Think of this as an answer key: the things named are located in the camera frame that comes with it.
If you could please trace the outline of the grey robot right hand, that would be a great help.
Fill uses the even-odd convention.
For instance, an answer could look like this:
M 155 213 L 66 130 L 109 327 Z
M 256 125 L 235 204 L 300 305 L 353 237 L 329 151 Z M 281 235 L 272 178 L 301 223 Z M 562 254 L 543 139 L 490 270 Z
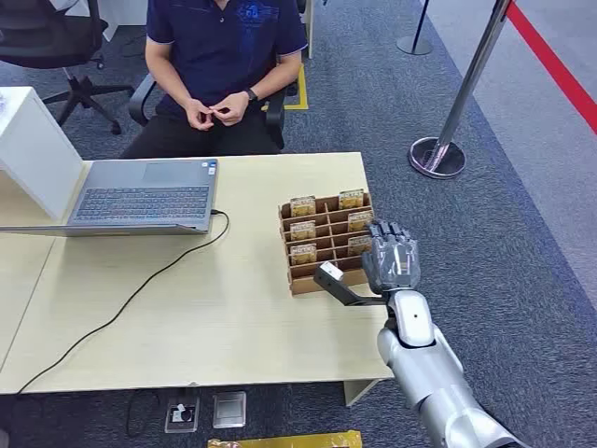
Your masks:
M 420 281 L 418 242 L 396 222 L 374 219 L 368 225 L 371 243 L 361 253 L 371 291 L 414 289 Z

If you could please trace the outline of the person's left hand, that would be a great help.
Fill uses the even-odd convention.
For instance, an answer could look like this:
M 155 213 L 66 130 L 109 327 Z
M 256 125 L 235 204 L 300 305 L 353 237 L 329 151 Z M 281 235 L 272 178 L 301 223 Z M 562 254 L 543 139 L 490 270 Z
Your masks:
M 217 105 L 209 106 L 209 110 L 225 126 L 233 126 L 243 119 L 249 99 L 247 91 L 232 93 Z

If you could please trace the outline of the person's right hand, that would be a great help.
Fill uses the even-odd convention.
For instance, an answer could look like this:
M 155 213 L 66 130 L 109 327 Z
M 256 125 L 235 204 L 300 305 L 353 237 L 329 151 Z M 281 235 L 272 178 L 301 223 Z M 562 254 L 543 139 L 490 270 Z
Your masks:
M 196 130 L 208 131 L 214 125 L 212 120 L 212 110 L 198 100 L 187 99 L 183 109 L 189 125 Z

